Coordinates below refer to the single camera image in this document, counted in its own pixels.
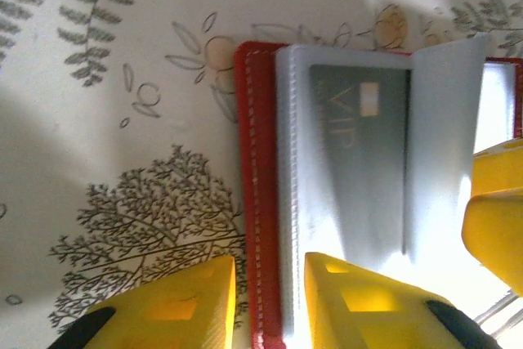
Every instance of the patterned tablecloth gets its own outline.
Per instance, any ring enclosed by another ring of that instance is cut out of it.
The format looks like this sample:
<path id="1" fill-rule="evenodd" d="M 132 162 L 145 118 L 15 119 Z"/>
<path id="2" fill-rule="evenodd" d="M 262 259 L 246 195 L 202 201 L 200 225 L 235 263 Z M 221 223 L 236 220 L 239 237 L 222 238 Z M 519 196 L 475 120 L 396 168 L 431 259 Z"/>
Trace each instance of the patterned tablecloth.
<path id="1" fill-rule="evenodd" d="M 247 347 L 235 46 L 475 32 L 521 56 L 523 0 L 0 0 L 0 347 L 224 253 Z"/>

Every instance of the yellow plastic part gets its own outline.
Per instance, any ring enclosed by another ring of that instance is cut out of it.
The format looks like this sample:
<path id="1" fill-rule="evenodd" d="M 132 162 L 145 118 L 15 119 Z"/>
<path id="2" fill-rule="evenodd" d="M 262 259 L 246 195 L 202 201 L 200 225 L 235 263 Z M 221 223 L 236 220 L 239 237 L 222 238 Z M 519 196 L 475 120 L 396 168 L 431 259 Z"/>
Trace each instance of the yellow plastic part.
<path id="1" fill-rule="evenodd" d="M 523 296 L 523 188 L 472 198 L 462 237 L 472 256 Z"/>
<path id="2" fill-rule="evenodd" d="M 513 139 L 474 155 L 472 197 L 523 188 L 523 139 Z"/>
<path id="3" fill-rule="evenodd" d="M 314 348 L 463 349 L 424 302 L 444 298 L 324 255 L 305 257 Z"/>
<path id="4" fill-rule="evenodd" d="M 235 260 L 217 257 L 94 306 L 116 313 L 87 349 L 230 348 Z"/>

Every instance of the red card holder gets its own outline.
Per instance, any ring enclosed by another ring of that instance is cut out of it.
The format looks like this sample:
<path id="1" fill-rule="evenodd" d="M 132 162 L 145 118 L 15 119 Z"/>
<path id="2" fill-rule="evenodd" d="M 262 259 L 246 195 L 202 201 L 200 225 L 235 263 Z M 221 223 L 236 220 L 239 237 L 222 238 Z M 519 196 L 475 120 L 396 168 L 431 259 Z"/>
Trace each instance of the red card holder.
<path id="1" fill-rule="evenodd" d="M 488 57 L 487 61 L 511 63 L 516 66 L 516 104 L 514 105 L 514 138 L 523 137 L 523 59 L 518 57 Z"/>
<path id="2" fill-rule="evenodd" d="M 275 53 L 243 43 L 235 53 L 245 253 L 253 349 L 285 348 L 279 302 Z"/>

